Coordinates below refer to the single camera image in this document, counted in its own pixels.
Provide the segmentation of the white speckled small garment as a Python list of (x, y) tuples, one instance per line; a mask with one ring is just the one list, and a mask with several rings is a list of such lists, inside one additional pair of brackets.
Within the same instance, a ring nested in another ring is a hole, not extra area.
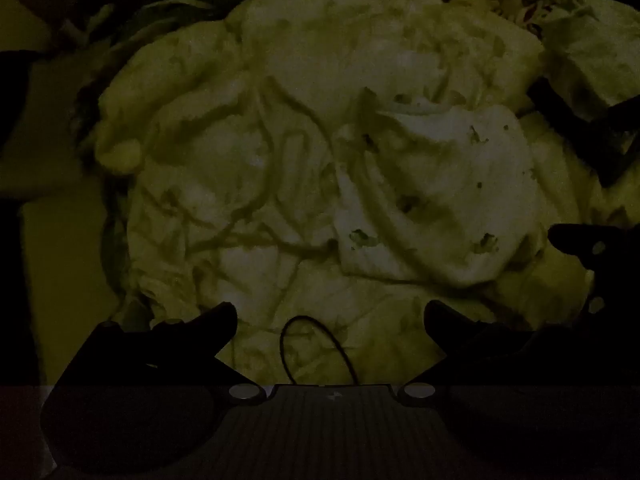
[(333, 151), (347, 274), (465, 288), (544, 244), (532, 152), (504, 105), (386, 103), (363, 89)]

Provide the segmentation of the pale folded cloth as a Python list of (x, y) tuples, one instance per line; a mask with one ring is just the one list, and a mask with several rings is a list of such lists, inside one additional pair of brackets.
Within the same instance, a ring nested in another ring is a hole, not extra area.
[(639, 12), (615, 0), (544, 0), (542, 43), (572, 63), (600, 100), (639, 94)]

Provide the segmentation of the pale floral bed sheet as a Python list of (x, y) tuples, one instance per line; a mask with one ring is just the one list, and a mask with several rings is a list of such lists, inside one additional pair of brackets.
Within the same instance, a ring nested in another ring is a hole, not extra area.
[[(149, 323), (231, 302), (221, 359), (264, 385), (401, 384), (435, 362), (422, 316), (442, 300), (531, 328), (582, 310), (589, 273), (551, 246), (556, 222), (637, 220), (639, 175), (605, 188), (529, 99), (546, 76), (582, 119), (603, 103), (574, 65), (484, 6), (442, 0), (244, 0), (153, 39), (99, 99), (103, 169), (128, 177), (129, 300)], [(334, 134), (363, 89), (383, 102), (504, 105), (532, 152), (542, 241), (529, 263), (460, 288), (343, 271)]]

